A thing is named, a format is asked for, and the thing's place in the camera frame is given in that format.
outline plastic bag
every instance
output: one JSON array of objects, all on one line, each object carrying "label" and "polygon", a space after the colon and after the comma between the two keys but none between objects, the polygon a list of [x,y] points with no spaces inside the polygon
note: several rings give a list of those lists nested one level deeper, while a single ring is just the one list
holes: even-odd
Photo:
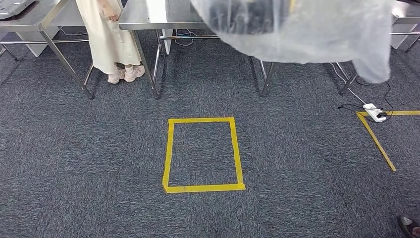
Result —
[{"label": "plastic bag", "polygon": [[389,78],[394,0],[191,0],[221,39],[264,61],[353,61],[362,78]]}]

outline white power strip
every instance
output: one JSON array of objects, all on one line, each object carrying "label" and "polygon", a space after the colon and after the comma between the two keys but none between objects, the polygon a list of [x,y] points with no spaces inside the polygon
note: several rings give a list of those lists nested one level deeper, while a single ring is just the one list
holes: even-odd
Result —
[{"label": "white power strip", "polygon": [[375,121],[375,122],[383,122],[386,120],[386,117],[381,117],[378,118],[378,115],[380,113],[382,113],[383,111],[377,107],[375,107],[375,105],[373,103],[369,103],[369,104],[365,104],[363,105],[363,108],[365,109],[365,111],[367,113],[369,113],[370,117]]}]

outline floor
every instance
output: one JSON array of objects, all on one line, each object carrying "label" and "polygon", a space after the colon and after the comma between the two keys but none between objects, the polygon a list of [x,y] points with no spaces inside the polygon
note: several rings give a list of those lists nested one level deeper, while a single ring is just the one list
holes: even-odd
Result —
[{"label": "floor", "polygon": [[[150,62],[153,37],[142,33]],[[60,49],[83,76],[89,46]],[[282,64],[261,97],[256,60],[195,41],[173,46],[159,99],[144,77],[110,85],[94,70],[90,101],[50,49],[11,50],[21,61],[0,58],[2,238],[402,238],[396,216],[420,219],[420,116],[369,123],[392,172],[356,113],[338,109],[361,104],[338,95],[329,64]],[[395,110],[420,110],[418,55],[392,52]],[[353,88],[390,110],[386,84]],[[235,118],[246,190],[164,192],[167,120],[191,117]],[[226,123],[177,124],[172,159],[169,185],[235,182]]]}]

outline yellow tape marking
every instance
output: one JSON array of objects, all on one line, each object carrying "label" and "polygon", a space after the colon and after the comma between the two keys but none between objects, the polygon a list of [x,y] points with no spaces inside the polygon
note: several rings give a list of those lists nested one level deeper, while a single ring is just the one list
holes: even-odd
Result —
[{"label": "yellow tape marking", "polygon": [[[393,116],[420,116],[420,111],[394,111],[394,112],[386,112],[388,115]],[[394,164],[391,162],[391,159],[389,159],[388,154],[383,149],[382,145],[379,143],[378,138],[373,133],[372,129],[370,128],[368,122],[366,121],[365,117],[369,116],[369,113],[367,112],[357,112],[357,117],[362,121],[363,125],[365,125],[367,131],[373,138],[375,144],[378,146],[379,150],[381,151],[382,155],[385,157],[386,162],[388,163],[389,167],[391,167],[391,170],[393,172],[397,171]]]},{"label": "yellow tape marking", "polygon": [[238,145],[238,138],[236,136],[235,119],[230,118],[229,124],[230,124],[230,137],[232,138],[232,145],[233,145],[233,159],[235,161],[236,180],[238,181],[238,183],[243,183],[241,158],[239,157],[239,145]]},{"label": "yellow tape marking", "polygon": [[[235,161],[235,173],[237,183],[217,185],[192,185],[192,186],[169,186],[170,165],[172,161],[173,134],[175,123],[205,123],[205,122],[228,122],[233,146],[233,158]],[[169,119],[168,142],[166,146],[165,169],[163,171],[162,185],[167,193],[184,192],[215,192],[215,191],[236,191],[245,190],[242,177],[241,159],[239,156],[238,138],[236,135],[235,118],[185,118]]]},{"label": "yellow tape marking", "polygon": [[174,186],[164,187],[167,193],[185,193],[185,192],[220,192],[245,190],[243,183],[238,184],[219,184],[219,185],[195,185],[195,186]]},{"label": "yellow tape marking", "polygon": [[[393,116],[420,116],[420,111],[395,111],[395,112],[385,112],[388,115],[393,115]],[[358,112],[358,114],[362,115],[362,116],[369,116],[369,114],[367,112]]]},{"label": "yellow tape marking", "polygon": [[394,164],[392,163],[392,161],[389,159],[388,155],[386,154],[385,150],[383,149],[383,147],[381,146],[381,144],[379,143],[378,138],[376,137],[376,135],[373,133],[372,129],[370,128],[368,122],[366,121],[365,117],[357,114],[357,116],[359,117],[359,119],[362,121],[363,125],[365,125],[367,131],[369,132],[370,136],[373,138],[375,144],[378,146],[379,150],[381,151],[382,155],[385,157],[386,162],[388,163],[389,167],[391,168],[391,170],[393,172],[397,171],[397,169],[395,168]]},{"label": "yellow tape marking", "polygon": [[172,120],[169,120],[168,122],[169,122],[168,143],[166,145],[165,170],[163,172],[163,180],[162,180],[163,187],[168,187],[169,185],[170,164],[172,161],[174,122]]}]

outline shoe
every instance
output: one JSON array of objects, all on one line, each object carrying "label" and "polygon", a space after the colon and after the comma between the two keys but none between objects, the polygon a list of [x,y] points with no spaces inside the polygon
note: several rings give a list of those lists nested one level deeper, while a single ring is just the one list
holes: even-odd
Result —
[{"label": "shoe", "polygon": [[117,73],[108,74],[108,83],[117,84],[121,79],[125,78],[125,70],[118,69]]},{"label": "shoe", "polygon": [[130,68],[125,68],[125,78],[126,82],[133,82],[136,78],[140,78],[145,73],[144,66],[132,66]]},{"label": "shoe", "polygon": [[407,216],[399,216],[398,224],[407,238],[420,238],[420,226]]}]

